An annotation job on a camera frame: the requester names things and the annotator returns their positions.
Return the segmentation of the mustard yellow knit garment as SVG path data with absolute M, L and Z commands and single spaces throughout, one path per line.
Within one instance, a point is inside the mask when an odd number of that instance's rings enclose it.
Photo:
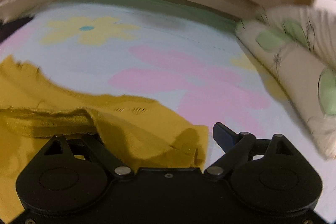
M 99 134 L 107 149 L 140 167 L 203 168 L 209 130 L 158 101 L 138 96 L 94 96 L 57 86 L 38 67 L 1 62 L 1 218 L 11 221 L 22 206 L 15 180 L 44 139 Z

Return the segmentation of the floral pastel bed blanket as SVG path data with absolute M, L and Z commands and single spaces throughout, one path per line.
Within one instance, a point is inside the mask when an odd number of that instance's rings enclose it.
M 1 42 L 1 58 L 8 55 L 77 92 L 153 98 L 193 124 L 284 134 L 322 177 L 318 214 L 335 221 L 335 161 L 319 155 L 233 21 L 161 0 L 68 0 L 42 8 Z

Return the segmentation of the cream green leaf quilt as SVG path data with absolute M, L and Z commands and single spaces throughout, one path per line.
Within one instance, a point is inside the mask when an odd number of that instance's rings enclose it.
M 319 153 L 335 159 L 335 13 L 278 6 L 241 20 L 236 36 L 280 83 Z

